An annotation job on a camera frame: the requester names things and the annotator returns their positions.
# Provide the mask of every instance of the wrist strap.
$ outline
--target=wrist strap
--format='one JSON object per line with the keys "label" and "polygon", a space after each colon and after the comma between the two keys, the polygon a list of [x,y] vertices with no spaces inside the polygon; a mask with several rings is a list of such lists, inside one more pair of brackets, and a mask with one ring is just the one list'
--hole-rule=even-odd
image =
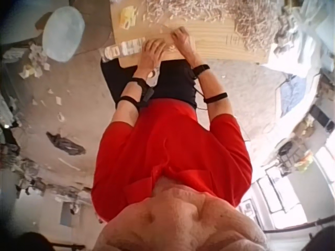
{"label": "wrist strap", "polygon": [[148,88],[150,88],[150,86],[143,78],[132,77],[129,82],[136,82],[139,86],[142,87],[143,92],[145,92]]}
{"label": "wrist strap", "polygon": [[128,102],[131,102],[136,107],[137,111],[138,112],[140,111],[140,108],[138,106],[138,102],[135,99],[133,99],[132,97],[129,97],[129,96],[122,96],[122,97],[120,97],[120,99],[116,103],[116,108],[117,108],[117,105],[119,104],[119,102],[121,100],[126,100]]}
{"label": "wrist strap", "polygon": [[204,72],[205,70],[208,70],[208,69],[210,69],[208,64],[202,64],[202,65],[199,65],[199,66],[193,68],[192,69],[193,74],[194,74],[193,80],[196,80],[202,72]]}
{"label": "wrist strap", "polygon": [[206,104],[210,104],[210,103],[214,103],[216,101],[219,101],[221,99],[224,99],[224,98],[227,98],[228,97],[228,94],[227,93],[221,93],[219,95],[216,95],[214,97],[211,97],[211,98],[204,98],[204,102]]}
{"label": "wrist strap", "polygon": [[154,93],[154,90],[152,87],[150,87],[147,82],[143,78],[139,77],[133,77],[129,82],[136,82],[139,86],[142,87],[142,95],[141,95],[141,102],[140,106],[147,106],[149,99]]}

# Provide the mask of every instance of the wooden board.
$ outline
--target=wooden board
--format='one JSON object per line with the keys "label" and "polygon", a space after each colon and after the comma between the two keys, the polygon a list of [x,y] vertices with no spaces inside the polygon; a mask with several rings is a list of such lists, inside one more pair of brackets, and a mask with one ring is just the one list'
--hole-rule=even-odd
{"label": "wooden board", "polygon": [[[234,21],[226,18],[224,23],[221,22],[204,22],[200,20],[184,21],[180,19],[161,20],[164,25],[153,24],[142,21],[145,6],[141,5],[142,0],[122,0],[121,3],[111,4],[110,13],[115,37],[115,43],[119,44],[136,38],[164,38],[167,43],[172,43],[170,35],[171,29],[179,26],[185,26],[190,35],[193,37],[197,52],[206,59],[227,59],[243,60],[257,63],[266,63],[268,54],[259,51],[257,53],[249,52],[245,49],[242,38],[234,31]],[[139,8],[139,15],[136,19],[136,25],[129,30],[120,28],[120,13],[127,6]],[[122,67],[136,65],[139,54],[120,58]],[[179,52],[169,52],[165,55],[164,60],[182,59]]]}

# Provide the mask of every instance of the floor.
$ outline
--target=floor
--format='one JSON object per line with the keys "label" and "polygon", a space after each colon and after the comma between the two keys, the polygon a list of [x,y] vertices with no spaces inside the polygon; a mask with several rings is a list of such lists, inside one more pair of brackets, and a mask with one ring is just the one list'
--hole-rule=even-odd
{"label": "floor", "polygon": [[[76,55],[67,63],[49,60],[50,71],[38,79],[20,79],[17,69],[9,69],[24,89],[23,126],[15,129],[21,153],[41,165],[40,175],[59,185],[92,186],[96,154],[101,136],[114,112],[114,103],[103,79],[98,48],[113,43],[109,1],[76,1],[86,28]],[[280,72],[250,62],[208,60],[225,85],[240,123],[243,137],[251,141],[250,155],[255,159],[267,144],[266,134],[276,121],[275,90],[283,82]],[[56,96],[62,100],[57,105]],[[198,106],[205,107],[197,97]],[[65,121],[60,122],[62,113]],[[199,123],[208,128],[206,111],[198,110]],[[56,149],[46,132],[60,133],[83,146],[86,154],[69,156]]]}

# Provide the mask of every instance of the person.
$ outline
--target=person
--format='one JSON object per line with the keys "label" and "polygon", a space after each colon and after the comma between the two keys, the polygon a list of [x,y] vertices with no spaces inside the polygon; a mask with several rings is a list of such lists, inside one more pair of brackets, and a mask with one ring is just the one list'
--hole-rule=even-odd
{"label": "person", "polygon": [[[137,66],[101,62],[116,111],[96,161],[92,201],[107,224],[94,250],[266,250],[261,229],[235,209],[252,166],[225,88],[184,27],[171,36],[184,60],[161,62],[168,45],[155,39]],[[159,66],[152,89],[138,80]],[[209,130],[197,122],[195,77]]]}

